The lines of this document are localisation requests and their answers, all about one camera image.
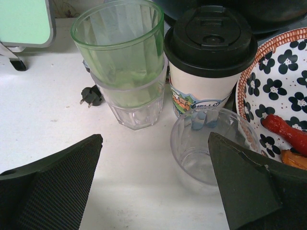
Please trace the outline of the clear faceted glass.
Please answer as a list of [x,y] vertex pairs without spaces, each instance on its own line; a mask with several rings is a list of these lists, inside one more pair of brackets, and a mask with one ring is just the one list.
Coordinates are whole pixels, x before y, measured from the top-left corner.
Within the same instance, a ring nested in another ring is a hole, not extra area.
[[92,72],[91,77],[119,124],[133,130],[156,123],[163,108],[167,57],[159,75],[145,76],[135,71],[120,71],[119,82],[107,85]]

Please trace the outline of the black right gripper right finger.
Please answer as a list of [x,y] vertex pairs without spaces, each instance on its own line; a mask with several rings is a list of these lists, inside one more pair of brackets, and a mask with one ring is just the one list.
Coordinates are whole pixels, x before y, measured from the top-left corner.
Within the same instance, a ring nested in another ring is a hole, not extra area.
[[305,230],[307,172],[210,133],[209,153],[231,230]]

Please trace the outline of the floral patterned plate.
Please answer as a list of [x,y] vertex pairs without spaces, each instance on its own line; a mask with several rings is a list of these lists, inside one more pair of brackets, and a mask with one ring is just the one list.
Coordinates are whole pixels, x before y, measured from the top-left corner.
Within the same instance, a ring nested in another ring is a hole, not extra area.
[[236,112],[255,130],[260,154],[278,162],[295,149],[261,123],[275,114],[293,128],[307,130],[307,29],[294,29],[262,44],[236,84]]

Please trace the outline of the small clear glass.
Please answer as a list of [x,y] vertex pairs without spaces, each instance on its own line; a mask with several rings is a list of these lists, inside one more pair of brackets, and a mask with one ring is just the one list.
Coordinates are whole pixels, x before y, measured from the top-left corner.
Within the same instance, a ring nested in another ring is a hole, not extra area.
[[171,152],[184,185],[199,189],[217,187],[208,147],[211,132],[260,152],[259,138],[240,115],[222,107],[191,109],[179,116],[170,135]]

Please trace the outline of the black power plug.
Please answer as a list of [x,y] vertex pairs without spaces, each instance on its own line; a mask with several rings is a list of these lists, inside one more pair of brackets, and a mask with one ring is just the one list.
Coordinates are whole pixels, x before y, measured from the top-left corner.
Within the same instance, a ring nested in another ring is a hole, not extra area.
[[80,104],[86,102],[88,108],[91,106],[99,106],[104,101],[104,98],[96,85],[93,87],[85,87],[81,92],[81,96],[82,99],[80,100]]

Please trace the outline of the green plastic tumbler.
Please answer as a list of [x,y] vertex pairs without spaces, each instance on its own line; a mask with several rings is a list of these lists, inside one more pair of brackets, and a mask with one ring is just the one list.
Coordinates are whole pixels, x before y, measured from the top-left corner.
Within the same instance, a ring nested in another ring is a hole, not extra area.
[[71,36],[90,72],[107,85],[120,71],[159,75],[164,58],[164,13],[148,0],[116,0],[81,14]]

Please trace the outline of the orange toy food piece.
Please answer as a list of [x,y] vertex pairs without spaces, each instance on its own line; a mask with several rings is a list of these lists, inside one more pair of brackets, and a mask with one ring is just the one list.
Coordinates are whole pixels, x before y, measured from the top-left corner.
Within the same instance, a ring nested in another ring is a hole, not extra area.
[[286,165],[307,170],[307,158],[288,150],[281,151],[282,162]]

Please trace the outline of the red toy sausage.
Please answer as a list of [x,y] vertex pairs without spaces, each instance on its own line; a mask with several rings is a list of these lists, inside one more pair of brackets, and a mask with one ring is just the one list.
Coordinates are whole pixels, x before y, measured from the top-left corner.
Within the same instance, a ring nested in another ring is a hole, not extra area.
[[261,124],[269,131],[281,136],[297,152],[307,156],[307,133],[289,126],[281,117],[269,114]]

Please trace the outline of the white cup black lid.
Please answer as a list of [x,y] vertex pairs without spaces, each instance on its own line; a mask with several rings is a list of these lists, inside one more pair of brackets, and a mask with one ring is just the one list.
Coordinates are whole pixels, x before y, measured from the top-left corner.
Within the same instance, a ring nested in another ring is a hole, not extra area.
[[224,106],[257,48],[249,24],[235,10],[201,6],[186,11],[164,39],[175,114]]

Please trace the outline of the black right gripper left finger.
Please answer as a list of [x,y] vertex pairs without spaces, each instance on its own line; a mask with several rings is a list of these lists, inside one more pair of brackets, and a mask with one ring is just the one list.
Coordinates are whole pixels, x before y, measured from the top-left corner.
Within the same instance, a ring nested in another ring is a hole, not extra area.
[[0,175],[2,230],[77,230],[102,149],[100,134]]

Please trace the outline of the green cutting board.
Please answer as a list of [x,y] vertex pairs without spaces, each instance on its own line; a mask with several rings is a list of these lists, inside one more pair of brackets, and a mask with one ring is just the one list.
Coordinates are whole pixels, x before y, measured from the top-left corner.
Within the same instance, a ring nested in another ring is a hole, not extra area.
[[55,37],[50,0],[0,1],[0,42],[4,46],[45,48]]

